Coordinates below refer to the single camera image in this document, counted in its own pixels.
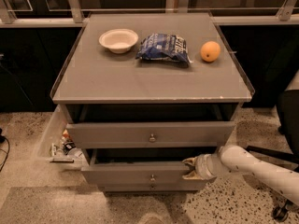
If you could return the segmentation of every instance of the blue snack bag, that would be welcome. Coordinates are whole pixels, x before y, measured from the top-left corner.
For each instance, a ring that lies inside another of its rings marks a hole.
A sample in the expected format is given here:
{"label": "blue snack bag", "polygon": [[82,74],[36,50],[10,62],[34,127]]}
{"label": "blue snack bag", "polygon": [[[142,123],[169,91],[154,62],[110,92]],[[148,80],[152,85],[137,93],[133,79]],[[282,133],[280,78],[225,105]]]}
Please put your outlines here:
{"label": "blue snack bag", "polygon": [[178,35],[152,34],[141,42],[136,59],[190,64],[186,41]]}

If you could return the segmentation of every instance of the drawer knob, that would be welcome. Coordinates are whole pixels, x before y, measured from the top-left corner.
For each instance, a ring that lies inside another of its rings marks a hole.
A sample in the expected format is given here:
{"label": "drawer knob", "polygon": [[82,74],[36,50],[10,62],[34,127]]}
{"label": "drawer knob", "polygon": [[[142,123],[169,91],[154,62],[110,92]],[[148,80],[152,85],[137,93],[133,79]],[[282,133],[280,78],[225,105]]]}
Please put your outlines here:
{"label": "drawer knob", "polygon": [[153,133],[150,135],[149,141],[150,141],[151,143],[155,143],[155,142],[156,142],[156,138],[155,138],[155,136],[154,136]]}
{"label": "drawer knob", "polygon": [[151,175],[150,182],[155,182],[155,181],[156,181],[155,175]]}

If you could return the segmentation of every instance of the floor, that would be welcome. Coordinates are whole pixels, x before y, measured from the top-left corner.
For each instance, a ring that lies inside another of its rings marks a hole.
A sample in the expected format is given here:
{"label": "floor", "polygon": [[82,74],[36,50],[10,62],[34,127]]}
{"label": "floor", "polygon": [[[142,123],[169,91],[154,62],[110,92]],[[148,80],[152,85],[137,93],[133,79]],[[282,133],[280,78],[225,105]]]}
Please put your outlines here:
{"label": "floor", "polygon": [[[104,195],[78,170],[64,170],[38,155],[51,113],[0,114],[11,149],[0,173],[0,223],[276,223],[271,211],[284,198],[246,174],[217,178],[196,193]],[[239,109],[228,143],[290,152],[278,133],[275,109]],[[264,161],[293,169],[272,158]],[[299,223],[294,206],[285,223]]]}

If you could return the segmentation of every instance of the white robotic arm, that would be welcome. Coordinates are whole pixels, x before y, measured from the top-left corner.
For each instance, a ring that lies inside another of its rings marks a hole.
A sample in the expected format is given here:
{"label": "white robotic arm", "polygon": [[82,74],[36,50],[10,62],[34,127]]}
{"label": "white robotic arm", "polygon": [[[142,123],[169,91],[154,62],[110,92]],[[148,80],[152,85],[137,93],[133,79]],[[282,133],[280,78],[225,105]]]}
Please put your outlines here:
{"label": "white robotic arm", "polygon": [[299,174],[261,161],[242,147],[227,145],[221,147],[218,153],[199,155],[183,162],[195,168],[194,171],[183,176],[185,179],[208,180],[231,171],[246,172],[299,205]]}

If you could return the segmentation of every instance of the black cabinet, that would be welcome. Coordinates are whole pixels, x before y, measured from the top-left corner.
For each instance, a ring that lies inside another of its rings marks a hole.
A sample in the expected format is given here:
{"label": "black cabinet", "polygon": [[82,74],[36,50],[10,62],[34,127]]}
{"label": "black cabinet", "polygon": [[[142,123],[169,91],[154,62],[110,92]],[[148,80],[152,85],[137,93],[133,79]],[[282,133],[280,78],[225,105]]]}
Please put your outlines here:
{"label": "black cabinet", "polygon": [[54,110],[50,90],[79,31],[0,30],[0,112]]}
{"label": "black cabinet", "polygon": [[273,107],[299,68],[299,26],[222,26],[255,94],[244,107]]}

